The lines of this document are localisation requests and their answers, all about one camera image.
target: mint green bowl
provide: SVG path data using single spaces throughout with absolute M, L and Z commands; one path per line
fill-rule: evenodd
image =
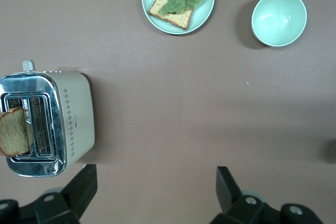
M 302 0 L 260 0 L 251 19 L 252 32 L 265 45 L 286 46 L 302 34 L 307 10 Z

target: bread slice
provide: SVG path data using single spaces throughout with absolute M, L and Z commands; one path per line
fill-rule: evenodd
M 187 30 L 191 19 L 191 15 L 193 13 L 193 9 L 185 10 L 180 14 L 169 13 L 164 16 L 161 16 L 159 14 L 159 11 L 167 2 L 168 2 L 167 0 L 155 0 L 152 7 L 149 9 L 148 13 L 156 18 L 167 21 L 176 27 L 182 28 L 183 30 Z
M 25 112 L 15 107 L 0 114 L 0 153 L 14 157 L 29 152 Z

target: light green plate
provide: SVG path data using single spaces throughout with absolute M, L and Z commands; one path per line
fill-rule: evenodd
M 209 18 L 214 7 L 215 0 L 202 0 L 194 9 L 191 16 L 189 27 L 187 30 L 175 27 L 168 22 L 155 18 L 148 14 L 148 10 L 152 7 L 155 0 L 142 0 L 143 10 L 148 20 L 159 30 L 168 34 L 187 34 L 198 29 Z

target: toaster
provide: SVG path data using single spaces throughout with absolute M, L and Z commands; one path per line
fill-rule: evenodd
M 15 173 L 51 177 L 62 173 L 94 144 L 95 125 L 88 79 L 77 71 L 36 71 L 31 60 L 23 72 L 0 79 L 0 111 L 25 111 L 29 152 L 7 158 Z

